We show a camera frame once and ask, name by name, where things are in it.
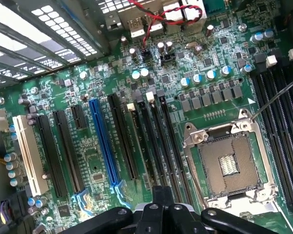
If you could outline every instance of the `pcie slot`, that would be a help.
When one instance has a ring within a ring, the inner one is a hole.
[[[106,125],[104,122],[104,116],[101,111],[100,101],[93,99],[89,101],[89,107],[93,118],[94,126],[99,139],[100,149],[102,151],[104,163],[108,173],[111,186],[118,185],[121,181],[117,173],[117,167],[111,147],[111,143],[108,137]]]
[[[158,96],[159,101],[160,101],[160,105],[161,105],[161,109],[162,112],[164,114],[164,120],[165,120],[165,125],[168,129],[168,135],[170,138],[170,142],[172,145],[172,150],[175,156],[175,161],[177,164],[177,170],[178,170],[178,174],[181,178],[181,187],[185,188],[185,196],[186,196],[186,200],[187,203],[190,205],[193,205],[193,200],[191,197],[191,190],[190,190],[190,185],[187,179],[187,176],[185,174],[185,167],[184,164],[182,162],[182,158],[181,158],[181,154],[180,151],[178,149],[178,145],[177,145],[177,141],[176,141],[176,135],[175,135],[175,131],[174,128],[172,126],[171,120],[170,120],[170,116],[169,116],[169,111],[168,111],[168,107],[167,107],[167,103],[165,100],[165,96]]]
[[[162,157],[161,157],[160,149],[158,148],[158,145],[157,145],[156,136],[153,131],[153,125],[151,123],[146,104],[144,101],[140,101],[138,102],[138,105],[141,110],[142,118],[146,126],[146,133],[147,133],[148,139],[151,142],[151,146],[152,146],[151,148],[153,151],[153,159],[155,162],[157,173],[160,178],[161,185],[168,186],[165,169],[161,160]]]
[[[132,146],[127,134],[125,119],[119,105],[119,100],[116,94],[111,94],[107,96],[109,106],[111,108],[112,116],[115,123],[115,128],[117,136],[120,142],[121,150],[123,152],[123,157],[125,160],[126,168],[130,179],[138,178],[138,171],[136,162],[134,160]]]
[[[84,190],[84,182],[77,161],[77,155],[73,146],[72,138],[68,128],[64,111],[53,112],[54,123],[57,126],[58,133],[64,149],[64,160],[68,167],[69,179],[74,193]]]
[[[40,133],[41,143],[44,155],[48,163],[49,172],[53,181],[55,194],[57,197],[63,197],[67,194],[67,188],[61,168],[57,148],[54,143],[53,134],[49,125],[47,116],[38,116],[36,118],[37,128]]]
[[[13,117],[13,123],[32,196],[42,195],[49,187],[47,181],[42,178],[43,167],[34,130],[27,124],[26,116]]]
[[[178,182],[178,178],[176,176],[176,172],[175,172],[175,168],[174,168],[174,163],[171,157],[171,153],[170,153],[170,148],[167,142],[167,137],[164,135],[164,129],[162,128],[162,121],[160,118],[160,115],[158,113],[158,109],[156,106],[156,102],[155,100],[151,100],[149,102],[150,104],[150,108],[155,120],[155,126],[160,138],[160,142],[162,144],[163,147],[163,153],[164,153],[164,159],[165,159],[165,163],[167,165],[167,170],[168,170],[168,174],[169,174],[169,179],[173,188],[173,192],[175,193],[175,198],[177,202],[182,202],[182,195],[181,195],[181,191],[180,191],[180,187],[179,187],[179,182]]]

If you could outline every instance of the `black ram slot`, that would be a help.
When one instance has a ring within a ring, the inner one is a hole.
[[[81,105],[74,105],[71,108],[73,119],[77,129],[87,128],[86,118]]]
[[[174,168],[174,163],[171,157],[170,148],[167,142],[167,137],[164,134],[164,129],[162,128],[162,121],[158,113],[158,109],[155,101],[150,102],[151,111],[155,120],[155,126],[160,137],[160,142],[162,143],[163,153],[165,163],[167,165],[167,170],[169,174],[169,179],[172,185],[172,190],[175,194],[176,202],[182,202],[182,195],[179,187],[178,178],[176,176],[176,171]]]
[[[79,193],[84,190],[84,182],[77,161],[77,155],[70,136],[66,116],[64,111],[53,112],[54,122],[57,126],[60,139],[65,151],[64,159],[68,167],[70,182],[74,193]]]
[[[55,194],[57,197],[63,197],[67,195],[67,188],[48,117],[38,116],[36,122]]]
[[[153,125],[151,123],[146,104],[144,101],[141,101],[138,103],[138,105],[140,107],[142,118],[146,126],[146,133],[147,133],[148,139],[151,142],[151,146],[152,146],[151,149],[153,150],[153,159],[155,162],[157,173],[160,178],[161,185],[168,186],[165,169],[162,164],[160,149],[158,148],[158,145],[157,145],[156,136],[153,131]]]
[[[107,96],[109,106],[115,123],[117,136],[121,145],[123,157],[130,179],[138,178],[137,165],[133,156],[132,146],[127,133],[126,122],[116,94]]]
[[[158,96],[159,100],[160,100],[160,104],[161,104],[161,108],[162,108],[162,112],[164,113],[164,120],[165,120],[165,124],[166,127],[168,129],[168,135],[170,138],[170,142],[172,145],[172,150],[175,156],[175,161],[177,164],[177,170],[178,170],[178,174],[181,178],[181,187],[185,188],[185,195],[186,195],[186,200],[187,200],[187,204],[193,205],[193,200],[191,197],[191,189],[190,189],[190,185],[189,185],[189,181],[187,179],[186,173],[185,173],[185,167],[184,164],[182,162],[182,158],[181,158],[181,154],[177,145],[177,140],[176,140],[176,135],[175,135],[175,131],[174,128],[172,126],[171,120],[170,120],[170,116],[169,116],[169,111],[168,111],[168,107],[167,107],[167,103],[165,100],[165,96]]]

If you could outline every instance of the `white pci slot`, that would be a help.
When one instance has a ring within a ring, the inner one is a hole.
[[[13,123],[32,195],[42,195],[49,190],[49,187],[42,178],[44,172],[33,127],[27,124],[26,116],[13,117]]]

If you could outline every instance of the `motherboard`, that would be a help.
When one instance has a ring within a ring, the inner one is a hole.
[[[164,185],[197,213],[293,233],[293,89],[249,120],[293,79],[280,7],[223,7],[207,30],[160,34],[145,49],[123,35],[110,56],[0,90],[11,185],[36,204],[37,225],[57,234],[135,210]]]

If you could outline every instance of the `green circuit board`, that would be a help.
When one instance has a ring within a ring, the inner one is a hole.
[[[185,30],[182,33],[170,36],[161,35],[152,38],[147,42],[147,46],[152,53],[152,59],[146,62],[143,62],[139,52],[141,44],[137,43],[129,44],[129,46],[122,46],[119,43],[113,51],[113,54],[103,59],[78,65],[56,74],[36,78],[0,90],[0,97],[5,100],[4,104],[0,105],[0,109],[6,110],[9,123],[12,124],[12,117],[25,115],[24,106],[18,105],[18,100],[22,94],[26,94],[27,98],[38,107],[38,113],[49,117],[50,126],[54,133],[54,141],[60,156],[64,178],[65,180],[69,180],[68,169],[62,156],[64,150],[61,148],[61,145],[57,144],[57,142],[60,141],[60,136],[52,117],[53,111],[65,110],[74,149],[78,155],[78,163],[83,181],[86,189],[89,191],[86,199],[87,208],[92,213],[92,216],[95,216],[110,208],[124,205],[120,202],[116,193],[112,193],[110,190],[108,174],[89,104],[88,101],[81,100],[81,96],[87,97],[87,100],[98,98],[101,103],[114,157],[116,159],[117,171],[123,182],[121,190],[124,197],[121,198],[121,201],[128,204],[128,206],[134,210],[137,204],[152,201],[152,194],[149,189],[150,185],[146,183],[144,178],[144,174],[147,174],[147,172],[145,170],[143,156],[141,155],[141,151],[139,151],[139,141],[134,134],[135,126],[129,112],[124,111],[126,127],[129,132],[139,174],[136,180],[131,180],[129,178],[122,157],[120,141],[117,137],[113,117],[107,102],[107,95],[116,93],[124,103],[128,104],[134,102],[133,93],[135,90],[140,90],[144,99],[146,99],[145,94],[154,88],[156,90],[164,90],[170,118],[178,141],[178,147],[183,157],[183,162],[186,163],[182,147],[186,123],[191,122],[196,128],[201,129],[236,120],[240,109],[248,109],[251,113],[255,113],[258,109],[252,81],[248,75],[240,73],[237,53],[241,54],[241,59],[245,61],[246,64],[252,66],[253,60],[252,54],[250,54],[250,48],[254,49],[255,53],[264,54],[268,54],[271,50],[278,48],[283,55],[287,55],[292,45],[289,42],[290,39],[286,31],[275,33],[273,47],[271,44],[268,45],[268,42],[261,42],[257,45],[250,42],[250,37],[254,33],[263,31],[267,28],[274,28],[272,19],[279,14],[280,5],[277,1],[260,0],[257,1],[257,3],[248,5],[244,11],[238,13],[227,11],[220,15],[212,16],[206,22],[206,25],[212,24],[215,27],[211,37],[206,38],[204,33],[193,34],[191,33],[192,30]],[[245,23],[248,26],[245,33],[241,33],[238,30],[238,25],[241,23]],[[175,62],[162,66],[159,63],[159,54],[156,45],[160,41],[168,40],[173,42],[173,50],[177,58]],[[186,45],[193,41],[203,45],[204,49],[199,56],[195,56],[192,49],[186,48]],[[136,60],[131,59],[129,54],[129,49],[132,47],[136,48],[138,51],[138,58]],[[220,70],[226,65],[230,66],[232,71],[229,76],[224,77],[221,76]],[[134,71],[139,72],[142,68],[147,68],[149,70],[149,77],[133,81],[131,74]],[[209,70],[214,70],[216,72],[214,81],[205,79]],[[86,79],[80,78],[82,72],[86,72]],[[182,78],[191,79],[195,74],[202,75],[202,82],[198,85],[190,82],[189,87],[183,88],[180,84],[180,80]],[[70,80],[71,85],[67,87],[62,86],[61,82],[64,80]],[[211,91],[210,87],[213,87],[217,91],[220,89],[219,85],[223,85],[225,88],[240,87],[242,97],[233,98],[230,101],[222,101],[217,104],[211,103],[211,105],[199,109],[190,107],[189,110],[186,110],[185,108],[187,107],[183,106],[180,95],[183,95],[185,100],[190,101],[190,95],[193,93],[197,97],[200,97],[202,95],[202,90],[205,94],[209,94]],[[31,94],[30,90],[33,87],[38,88],[38,94]],[[86,129],[77,130],[74,125],[73,116],[69,107],[76,104],[81,105],[83,108],[88,126]],[[258,123],[261,127],[263,126],[261,119],[258,119]],[[41,139],[37,129],[34,129],[44,169],[48,171],[49,165],[46,163],[44,157]],[[263,137],[264,142],[267,142],[265,133],[263,133]],[[267,176],[256,144],[256,138],[254,135],[250,135],[249,138],[253,160],[257,167],[259,177],[263,183],[267,182]],[[7,152],[16,150],[15,142],[12,141],[10,133],[4,134],[4,142]],[[210,196],[202,161],[200,160],[197,150],[193,149],[191,152],[193,156],[193,165],[196,168],[202,192],[204,196]],[[274,159],[269,151],[268,156],[272,166],[275,183],[280,187],[278,174],[276,168],[273,166]],[[196,197],[194,184],[188,169],[187,178],[190,184],[191,194],[193,197]],[[73,189],[71,186],[67,186],[69,193],[67,196],[57,198],[52,182],[49,181],[48,185],[50,191],[44,196],[48,198],[47,207],[49,212],[46,215],[38,214],[36,221],[37,223],[45,224],[50,233],[57,233],[92,217],[81,211],[78,203],[72,200]],[[282,212],[247,215],[245,218],[280,234],[293,233],[293,213],[287,209],[282,193],[278,193],[276,200]],[[193,206],[198,213],[202,209],[198,199],[194,200]]]

